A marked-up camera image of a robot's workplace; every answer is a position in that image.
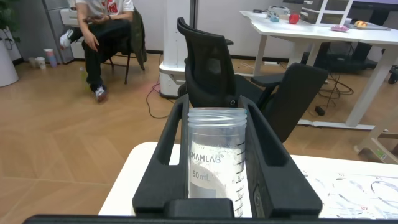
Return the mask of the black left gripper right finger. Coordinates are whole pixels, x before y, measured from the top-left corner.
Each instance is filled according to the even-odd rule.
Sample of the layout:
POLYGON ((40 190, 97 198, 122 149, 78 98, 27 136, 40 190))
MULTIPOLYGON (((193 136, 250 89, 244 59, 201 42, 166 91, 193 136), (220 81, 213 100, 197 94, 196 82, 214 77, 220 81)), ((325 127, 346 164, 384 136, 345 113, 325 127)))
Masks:
POLYGON ((240 96, 246 110, 245 165, 254 218, 317 218, 322 201, 259 108, 240 96))

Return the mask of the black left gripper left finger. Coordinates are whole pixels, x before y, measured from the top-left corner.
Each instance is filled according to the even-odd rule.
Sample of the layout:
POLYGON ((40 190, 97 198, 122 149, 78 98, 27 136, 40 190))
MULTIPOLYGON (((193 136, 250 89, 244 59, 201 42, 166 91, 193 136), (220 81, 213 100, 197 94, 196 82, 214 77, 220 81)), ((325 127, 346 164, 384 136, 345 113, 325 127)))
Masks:
POLYGON ((175 102, 132 199, 135 216, 138 218, 162 217, 167 203, 188 198, 188 111, 189 96, 186 94, 175 102), (180 124, 182 127, 179 163, 170 165, 180 124))

